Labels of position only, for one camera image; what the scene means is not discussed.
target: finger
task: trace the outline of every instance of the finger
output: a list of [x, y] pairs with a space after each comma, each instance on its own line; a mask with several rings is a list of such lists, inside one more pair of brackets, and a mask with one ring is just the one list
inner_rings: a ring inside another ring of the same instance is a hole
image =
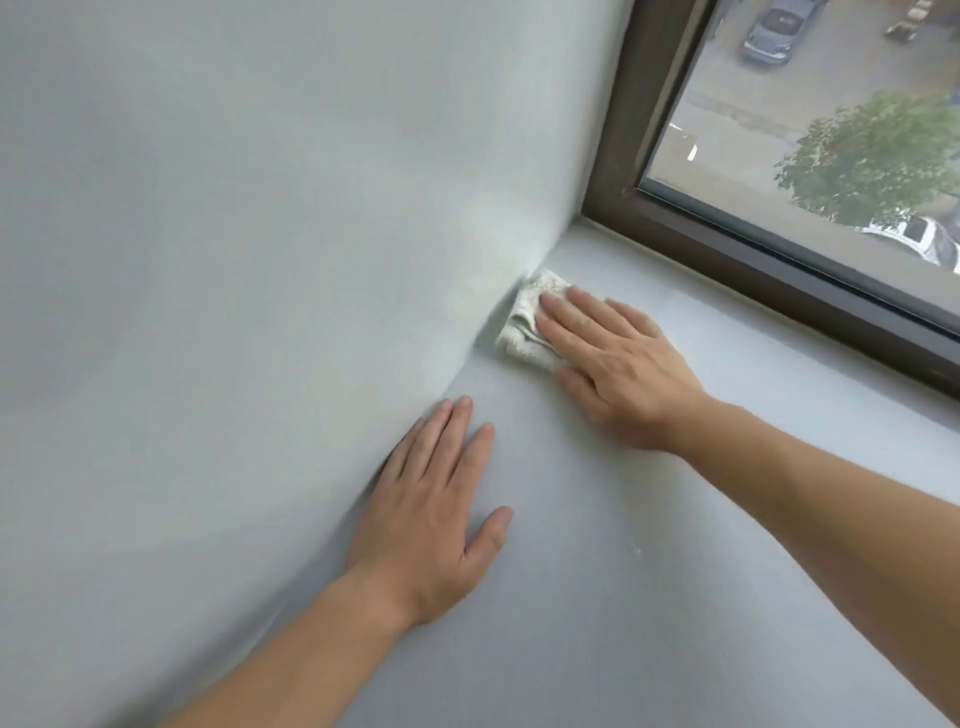
[[616, 309], [607, 303], [594, 298], [583, 288], [572, 286], [566, 292], [567, 299], [577, 308], [586, 313], [597, 324], [610, 333], [628, 339], [636, 338], [636, 329]]
[[536, 315], [537, 331], [557, 353], [571, 364], [591, 374], [596, 371], [600, 350], [581, 339], [577, 334], [566, 330], [556, 321], [540, 311]]
[[460, 397], [453, 407], [450, 421], [446, 424], [444, 434], [440, 436], [440, 442], [437, 443], [437, 449], [433, 451], [430, 465], [426, 469], [425, 479], [431, 482], [437, 491], [446, 487], [454, 468], [457, 467], [472, 414], [473, 401], [469, 397]]
[[575, 369], [562, 367], [553, 377], [594, 425], [600, 425], [607, 419], [610, 406], [597, 394], [593, 382], [586, 375]]
[[450, 410], [453, 404], [450, 400], [444, 400], [437, 405], [437, 409], [430, 415], [430, 419], [420, 430], [414, 445], [410, 448], [410, 454], [407, 455], [407, 462], [403, 466], [403, 477], [408, 482], [415, 483], [419, 481], [426, 472], [426, 467], [430, 463], [430, 457], [433, 450], [440, 440], [440, 435], [446, 427], [446, 421], [450, 418]]
[[403, 473], [403, 466], [407, 462], [407, 456], [410, 454], [410, 450], [414, 446], [414, 441], [417, 439], [417, 435], [420, 434], [425, 424], [426, 420], [421, 417], [414, 423], [414, 426], [407, 431], [403, 439], [396, 444], [394, 451], [390, 453], [390, 457], [387, 458], [387, 462], [380, 472], [380, 477], [376, 481], [376, 489], [379, 489], [382, 485], [395, 483], [400, 478], [400, 474]]
[[614, 301], [613, 299], [607, 299], [607, 304], [610, 306], [610, 308], [629, 321], [630, 325], [644, 336], [650, 336], [655, 339], [666, 338], [663, 334], [663, 330], [657, 326], [657, 322], [655, 322], [645, 313], [637, 311], [632, 306], [621, 303], [620, 301]]
[[464, 574], [471, 590], [480, 583], [493, 559], [503, 548], [514, 509], [501, 506], [483, 521], [480, 530], [464, 551]]
[[485, 423], [473, 435], [470, 444], [460, 456], [460, 462], [450, 477], [449, 489], [453, 496], [457, 498], [457, 511], [466, 522], [470, 510], [470, 504], [473, 503], [473, 494], [476, 492], [477, 485], [487, 468], [487, 461], [490, 459], [490, 450], [493, 447], [493, 425]]
[[544, 293], [540, 296], [540, 305], [554, 321], [588, 344], [598, 349], [608, 349], [613, 344], [613, 335], [570, 301], [552, 293]]

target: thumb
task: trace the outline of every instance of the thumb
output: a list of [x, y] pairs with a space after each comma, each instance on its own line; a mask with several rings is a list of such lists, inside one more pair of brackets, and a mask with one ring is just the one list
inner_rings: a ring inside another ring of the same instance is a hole
[[467, 568], [467, 580], [473, 589], [487, 573], [493, 559], [503, 548], [507, 538], [507, 528], [514, 519], [514, 509], [501, 506], [493, 511], [483, 521], [480, 530], [464, 552], [464, 561]]

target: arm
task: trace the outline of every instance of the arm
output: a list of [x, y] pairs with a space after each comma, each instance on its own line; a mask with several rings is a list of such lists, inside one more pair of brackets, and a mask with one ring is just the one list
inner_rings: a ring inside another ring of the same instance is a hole
[[557, 379], [628, 445], [681, 456], [763, 525], [931, 702], [960, 721], [960, 508], [707, 395], [647, 316], [571, 289], [541, 333]]
[[493, 428], [464, 449], [472, 404], [444, 401], [396, 446], [350, 544], [347, 572], [291, 626], [164, 728], [332, 726], [391, 646], [480, 582], [513, 517], [498, 508], [467, 543]]

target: left hand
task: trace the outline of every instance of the left hand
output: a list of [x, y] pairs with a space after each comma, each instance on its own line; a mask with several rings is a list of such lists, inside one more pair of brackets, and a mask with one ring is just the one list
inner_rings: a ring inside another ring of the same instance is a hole
[[473, 540], [473, 493], [487, 466], [493, 426], [464, 447], [473, 403], [444, 400], [396, 446], [350, 542], [348, 573], [372, 587], [401, 629], [438, 619], [480, 583], [503, 547], [514, 512], [493, 511]]

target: window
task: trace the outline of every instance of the window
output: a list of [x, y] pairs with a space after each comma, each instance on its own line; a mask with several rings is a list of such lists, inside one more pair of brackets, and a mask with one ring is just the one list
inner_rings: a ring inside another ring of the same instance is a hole
[[911, 7], [637, 0], [584, 214], [960, 397], [960, 0]]

